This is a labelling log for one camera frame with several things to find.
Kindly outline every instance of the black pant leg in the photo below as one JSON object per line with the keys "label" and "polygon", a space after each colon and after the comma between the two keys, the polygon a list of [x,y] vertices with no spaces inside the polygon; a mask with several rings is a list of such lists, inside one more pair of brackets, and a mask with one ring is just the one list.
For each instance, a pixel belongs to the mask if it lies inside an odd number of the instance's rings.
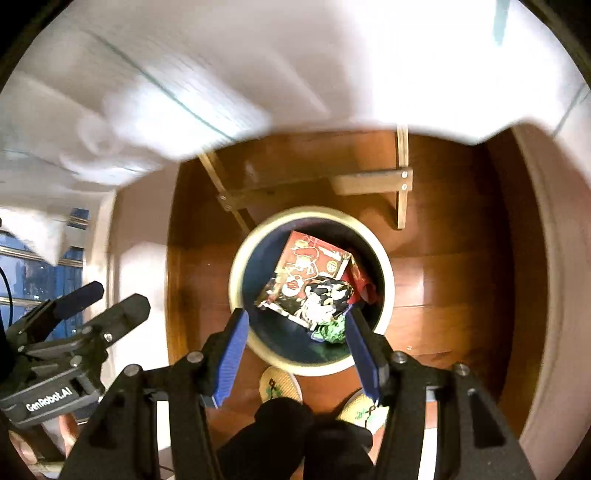
{"label": "black pant leg", "polygon": [[289,480],[304,456],[312,411],[290,398],[261,405],[255,423],[217,452],[225,480]]}
{"label": "black pant leg", "polygon": [[367,480],[374,463],[368,452],[374,443],[369,430],[345,421],[315,425],[306,439],[304,480]]}

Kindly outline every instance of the blue gripper pad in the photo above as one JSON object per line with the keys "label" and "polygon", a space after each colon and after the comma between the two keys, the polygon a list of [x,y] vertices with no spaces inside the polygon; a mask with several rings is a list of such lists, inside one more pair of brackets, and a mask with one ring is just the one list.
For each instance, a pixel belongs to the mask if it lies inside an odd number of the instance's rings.
{"label": "blue gripper pad", "polygon": [[345,338],[364,393],[374,401],[381,400],[380,387],[389,379],[389,365],[359,307],[353,306],[345,316]]}
{"label": "blue gripper pad", "polygon": [[214,362],[212,366],[217,367],[213,372],[215,376],[213,378],[214,387],[212,394],[217,408],[230,396],[230,392],[232,391],[238,366],[240,365],[240,360],[242,360],[242,354],[246,347],[248,328],[248,313],[246,310],[235,309],[226,328],[220,334],[220,337],[216,339],[218,340],[216,342],[216,349],[220,353],[219,360],[215,358],[217,355],[213,355],[214,358],[208,359],[208,363],[212,360]]}

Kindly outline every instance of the foot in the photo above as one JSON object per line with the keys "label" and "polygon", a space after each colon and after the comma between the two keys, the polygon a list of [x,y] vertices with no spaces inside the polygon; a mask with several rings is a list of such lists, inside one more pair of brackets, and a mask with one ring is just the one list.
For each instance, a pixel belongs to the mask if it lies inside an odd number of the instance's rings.
{"label": "foot", "polygon": [[374,401],[359,390],[349,399],[337,420],[348,421],[375,434],[388,418],[388,407],[376,407]]}
{"label": "foot", "polygon": [[287,397],[303,403],[301,388],[296,378],[279,368],[267,368],[259,383],[259,393],[263,403],[273,398]]}

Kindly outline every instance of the window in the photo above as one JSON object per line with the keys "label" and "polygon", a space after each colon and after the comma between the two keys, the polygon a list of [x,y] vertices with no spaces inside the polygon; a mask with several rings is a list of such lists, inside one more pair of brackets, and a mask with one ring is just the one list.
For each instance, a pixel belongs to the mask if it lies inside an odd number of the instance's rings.
{"label": "window", "polygon": [[[69,225],[86,228],[88,210],[74,209]],[[84,250],[70,248],[59,265],[54,267],[31,252],[17,238],[0,229],[0,267],[8,278],[13,298],[13,322],[44,300],[66,295],[82,286],[82,258]],[[4,328],[9,319],[8,292],[0,281],[0,314]],[[82,324],[82,313],[60,322],[48,340],[65,338]]]}

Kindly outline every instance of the black cable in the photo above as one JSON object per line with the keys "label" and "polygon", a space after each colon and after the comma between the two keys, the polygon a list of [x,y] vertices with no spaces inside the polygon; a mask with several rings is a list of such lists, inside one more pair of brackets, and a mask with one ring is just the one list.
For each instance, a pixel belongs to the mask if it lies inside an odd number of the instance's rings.
{"label": "black cable", "polygon": [[8,284],[8,279],[6,278],[6,274],[4,273],[4,270],[2,269],[2,267],[0,267],[0,275],[2,276],[2,279],[4,280],[4,284],[6,285],[6,291],[8,292],[8,302],[10,304],[10,315],[8,316],[8,326],[10,327],[12,325],[12,315],[13,315],[13,306],[12,306],[12,293],[10,293],[10,285]]}

